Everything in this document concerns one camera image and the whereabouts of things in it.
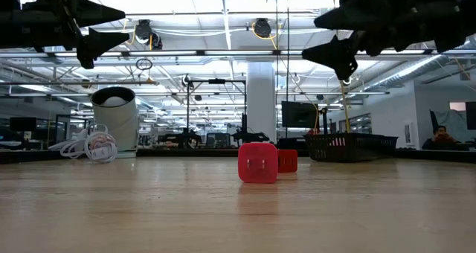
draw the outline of red block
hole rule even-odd
[[[247,183],[276,182],[276,147],[267,143],[243,144],[238,151],[238,175]]]
[[[290,173],[298,171],[298,152],[297,150],[278,150],[277,151],[277,172]]]

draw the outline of monitor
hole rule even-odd
[[[283,101],[283,127],[314,128],[318,112],[311,103]]]
[[[476,130],[476,102],[466,103],[466,123],[468,130]]]
[[[35,131],[36,118],[10,118],[10,130],[12,131]]]

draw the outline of white pillar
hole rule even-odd
[[[276,143],[276,85],[273,63],[248,63],[246,77],[249,132],[264,132]]]

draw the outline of white wall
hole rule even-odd
[[[419,143],[421,145],[426,139],[433,136],[430,110],[445,112],[449,111],[450,102],[476,101],[476,92],[465,86],[435,87],[421,85],[415,87],[415,95]]]
[[[413,81],[407,82],[402,88],[389,91],[389,95],[370,96],[365,100],[363,106],[352,106],[348,111],[349,118],[370,113],[373,134],[399,137],[396,143],[397,148],[419,148]],[[339,121],[345,119],[345,114],[344,112],[331,112],[327,119],[337,122],[339,128]],[[408,123],[414,124],[414,129],[412,129],[413,145],[405,143],[405,125]]]

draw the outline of plastic basket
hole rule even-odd
[[[312,160],[343,163],[387,158],[395,150],[398,139],[358,133],[305,135],[304,138]]]

